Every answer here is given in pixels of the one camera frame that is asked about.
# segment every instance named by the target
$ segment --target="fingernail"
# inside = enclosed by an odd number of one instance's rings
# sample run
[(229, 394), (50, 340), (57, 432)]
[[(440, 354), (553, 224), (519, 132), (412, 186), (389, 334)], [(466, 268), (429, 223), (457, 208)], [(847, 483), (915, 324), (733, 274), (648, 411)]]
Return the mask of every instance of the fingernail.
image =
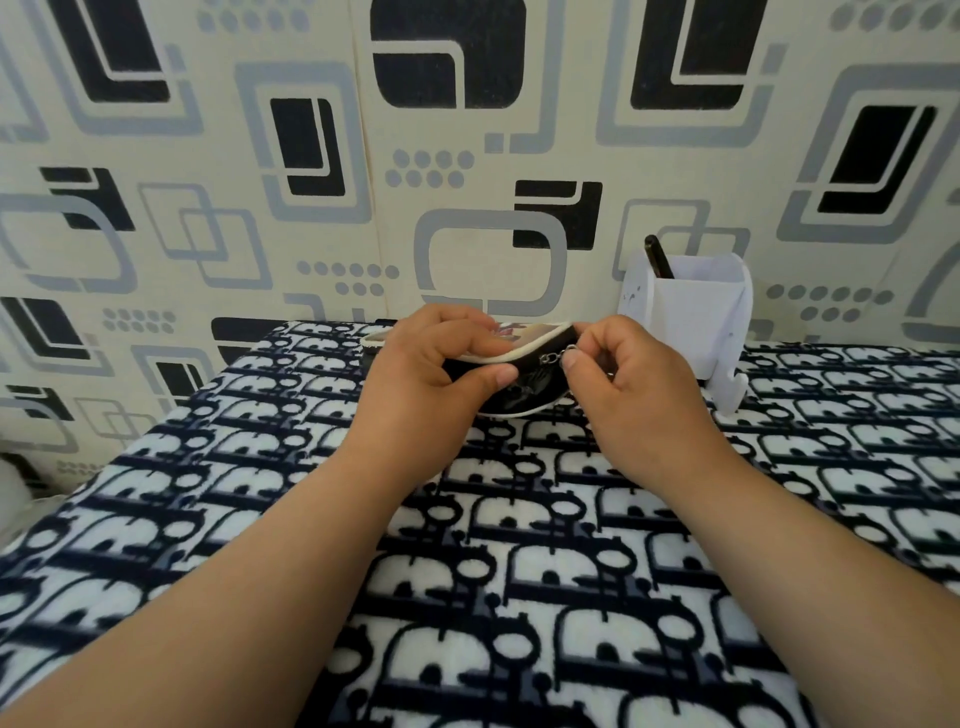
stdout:
[(519, 370), (513, 364), (501, 364), (496, 369), (496, 386), (503, 389), (516, 381), (519, 375)]
[(577, 363), (577, 358), (579, 356), (579, 349), (568, 349), (564, 352), (564, 357), (560, 360), (560, 363), (564, 367), (565, 372), (570, 371), (570, 368)]

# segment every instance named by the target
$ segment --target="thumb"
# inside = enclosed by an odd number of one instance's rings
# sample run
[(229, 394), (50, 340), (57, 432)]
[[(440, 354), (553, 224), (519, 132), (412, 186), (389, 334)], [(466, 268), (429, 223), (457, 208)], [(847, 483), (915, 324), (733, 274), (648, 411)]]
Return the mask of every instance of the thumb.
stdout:
[(467, 372), (449, 386), (473, 414), (485, 401), (516, 380), (519, 372), (513, 364), (490, 364)]
[(593, 357), (579, 349), (569, 350), (561, 361), (570, 391), (584, 408), (587, 418), (595, 421), (615, 395), (615, 387)]

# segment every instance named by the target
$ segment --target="small pouch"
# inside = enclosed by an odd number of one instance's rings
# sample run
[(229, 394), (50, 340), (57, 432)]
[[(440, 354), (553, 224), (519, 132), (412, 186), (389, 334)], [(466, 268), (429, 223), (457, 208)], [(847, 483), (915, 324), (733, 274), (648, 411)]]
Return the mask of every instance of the small pouch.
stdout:
[[(380, 331), (360, 340), (365, 372), (383, 348), (388, 333)], [(497, 420), (525, 417), (566, 396), (569, 387), (560, 359), (567, 349), (577, 344), (579, 337), (572, 324), (503, 324), (495, 334), (513, 342), (513, 350), (486, 358), (465, 354), (444, 362), (444, 371), (454, 381), (487, 364), (513, 364), (517, 368), (516, 381), (485, 401), (480, 415)]]

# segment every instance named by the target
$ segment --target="geometric wall pattern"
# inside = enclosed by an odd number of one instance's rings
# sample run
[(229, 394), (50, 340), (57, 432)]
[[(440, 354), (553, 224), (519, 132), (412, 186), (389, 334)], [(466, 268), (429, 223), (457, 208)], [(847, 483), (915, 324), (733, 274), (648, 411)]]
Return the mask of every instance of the geometric wall pattern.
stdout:
[(743, 255), (757, 339), (960, 345), (960, 0), (120, 5), (0, 8), (0, 451), (31, 482), (282, 321), (612, 313), (651, 232)]

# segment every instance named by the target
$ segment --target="forearm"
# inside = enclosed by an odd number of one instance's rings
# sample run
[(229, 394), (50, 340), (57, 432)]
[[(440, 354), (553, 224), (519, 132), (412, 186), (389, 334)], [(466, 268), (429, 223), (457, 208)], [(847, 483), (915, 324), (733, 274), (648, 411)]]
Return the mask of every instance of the forearm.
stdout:
[(955, 724), (960, 599), (739, 458), (659, 490), (831, 725)]
[(402, 497), (361, 465), (325, 463), (0, 724), (292, 724)]

